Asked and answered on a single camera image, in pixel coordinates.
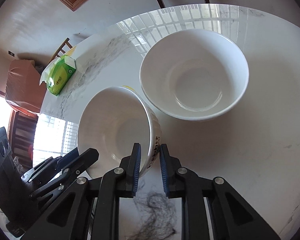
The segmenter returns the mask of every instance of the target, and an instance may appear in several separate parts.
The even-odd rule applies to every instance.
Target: white marble tabletop
[[[169,33],[192,28],[230,38],[249,64],[250,82],[242,100],[229,113],[208,122],[188,122],[162,113],[146,99],[139,83],[139,69],[147,51]],[[105,87],[127,85],[152,107],[162,127],[162,143],[167,143],[170,154],[184,167],[201,177],[224,177],[282,239],[290,239],[297,231],[300,28],[250,8],[184,5],[144,13],[110,26],[106,32],[79,43],[72,57],[77,71],[58,97],[47,92],[39,118],[47,123],[51,116],[61,119],[53,118],[61,122],[56,134],[63,132],[59,154],[75,147],[77,124],[89,100]],[[48,126],[37,127],[34,159],[44,158],[40,147],[47,155],[51,151],[46,148],[48,136],[43,143]],[[163,192],[159,160],[139,185],[143,187],[137,198],[149,191]],[[171,202],[176,204],[178,217],[172,239],[180,239],[181,202]],[[122,199],[120,239],[136,232],[142,218],[132,200]]]

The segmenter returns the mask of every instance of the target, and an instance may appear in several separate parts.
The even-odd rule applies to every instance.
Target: hair
[[[13,159],[13,163],[17,168],[17,171],[19,172],[19,174],[21,176],[23,176],[23,174],[25,174],[25,169],[23,168],[23,166],[19,163],[19,157],[15,156]]]
[[[149,192],[133,201],[142,213],[142,224],[128,240],[161,240],[176,234],[176,207],[164,194]]]

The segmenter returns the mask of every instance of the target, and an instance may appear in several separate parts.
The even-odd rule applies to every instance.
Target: blue gripper pad
[[[138,190],[138,181],[139,181],[139,172],[140,172],[140,163],[141,163],[141,145],[139,144],[138,153],[137,153],[137,160],[133,171],[133,187],[132,191],[136,194]]]
[[[160,167],[161,167],[161,175],[162,175],[162,183],[163,183],[163,190],[166,196],[169,195],[169,188],[168,188],[168,173],[167,173],[167,166],[166,161],[164,159],[164,153],[162,150],[162,146],[160,147]]]

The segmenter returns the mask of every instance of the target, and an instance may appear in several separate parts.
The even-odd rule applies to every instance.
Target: round table
[[[139,69],[147,51],[164,36],[192,28],[230,38],[249,64],[250,81],[242,100],[229,113],[208,122],[189,122],[162,113],[146,99],[139,83]],[[162,128],[162,143],[182,166],[208,179],[225,178],[282,239],[290,239],[297,231],[300,28],[245,7],[184,5],[112,25],[79,43],[72,57],[77,71],[58,97],[47,92],[41,108],[45,115],[39,121],[52,116],[77,127],[85,106],[96,93],[109,86],[130,86],[154,110]],[[34,148],[44,140],[36,136]],[[142,199],[150,191],[163,192],[159,160],[140,179],[136,198]],[[181,201],[171,203],[177,208],[177,234],[173,239],[180,239]],[[120,239],[138,230],[142,217],[133,200],[122,199]]]

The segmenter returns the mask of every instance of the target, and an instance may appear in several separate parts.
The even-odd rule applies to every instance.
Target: black device
[[[182,198],[182,240],[210,239],[207,198],[215,240],[280,240],[266,221],[225,179],[199,177],[160,146],[163,188],[168,198]]]
[[[7,228],[22,240],[117,240],[119,198],[133,198],[138,189],[141,146],[103,177],[79,177],[98,160],[88,149],[74,149],[63,157],[48,158],[22,177],[11,158],[4,128],[0,128],[0,208],[9,219]],[[160,147],[164,191],[168,198],[182,198],[182,240],[210,239],[204,204],[207,198],[216,240],[279,240],[263,218],[225,179],[199,177],[171,157],[166,144]],[[92,220],[92,204],[97,204]]]

